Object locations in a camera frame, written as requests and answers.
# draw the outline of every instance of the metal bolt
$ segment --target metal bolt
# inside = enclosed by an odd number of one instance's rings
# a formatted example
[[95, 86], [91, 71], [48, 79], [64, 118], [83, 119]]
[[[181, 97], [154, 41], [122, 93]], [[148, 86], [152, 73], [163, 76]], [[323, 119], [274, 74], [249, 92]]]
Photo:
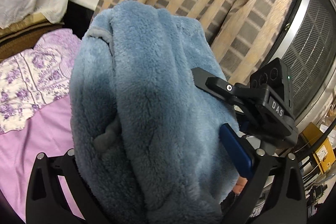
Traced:
[[68, 155], [69, 156], [73, 156], [74, 154], [75, 154], [75, 151], [74, 151], [73, 148], [71, 148], [71, 149], [68, 150]]
[[289, 27], [291, 26], [290, 23], [288, 23], [286, 26], [285, 26], [285, 31], [287, 31], [289, 29]]
[[38, 160], [41, 160], [41, 159], [43, 159], [43, 157], [44, 157], [44, 153], [38, 153], [38, 155], [37, 155], [37, 159]]
[[257, 155], [259, 156], [264, 156], [266, 154], [265, 150], [263, 150], [262, 148], [258, 148], [255, 150], [255, 152], [257, 153]]
[[287, 155], [287, 157], [290, 159], [290, 160], [295, 160], [295, 155], [293, 153], [289, 153]]

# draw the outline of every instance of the cardboard box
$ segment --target cardboard box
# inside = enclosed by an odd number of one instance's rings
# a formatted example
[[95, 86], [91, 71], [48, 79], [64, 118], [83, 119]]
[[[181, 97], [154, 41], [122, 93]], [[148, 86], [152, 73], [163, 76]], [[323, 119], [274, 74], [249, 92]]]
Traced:
[[[313, 145], [322, 134], [322, 131], [313, 123], [310, 123], [302, 132], [306, 142], [309, 142], [310, 145]], [[328, 138], [313, 153], [313, 156], [322, 173], [325, 173], [331, 167], [336, 158]]]

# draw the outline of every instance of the purple floral pattern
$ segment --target purple floral pattern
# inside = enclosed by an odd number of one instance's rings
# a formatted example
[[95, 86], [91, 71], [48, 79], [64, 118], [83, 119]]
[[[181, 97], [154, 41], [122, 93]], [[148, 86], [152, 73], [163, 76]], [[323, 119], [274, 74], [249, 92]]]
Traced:
[[68, 95], [79, 46], [70, 29], [59, 29], [0, 63], [0, 135], [23, 129], [39, 109]]

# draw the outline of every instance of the blue fleece blanket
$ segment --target blue fleece blanket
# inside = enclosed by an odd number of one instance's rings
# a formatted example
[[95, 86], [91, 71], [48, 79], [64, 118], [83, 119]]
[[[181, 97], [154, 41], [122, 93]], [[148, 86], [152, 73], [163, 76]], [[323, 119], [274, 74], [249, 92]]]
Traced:
[[197, 20], [134, 1], [101, 12], [70, 81], [79, 172], [115, 223], [219, 223], [238, 174], [219, 128], [233, 109], [190, 69], [224, 79]]

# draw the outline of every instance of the blue plastic part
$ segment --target blue plastic part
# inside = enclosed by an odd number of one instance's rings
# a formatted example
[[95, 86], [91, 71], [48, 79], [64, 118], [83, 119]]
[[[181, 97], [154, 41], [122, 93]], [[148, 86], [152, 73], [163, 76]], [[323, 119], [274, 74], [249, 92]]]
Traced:
[[253, 177], [253, 162], [238, 141], [237, 134], [226, 123], [220, 127], [219, 138], [228, 152], [239, 175], [243, 178]]

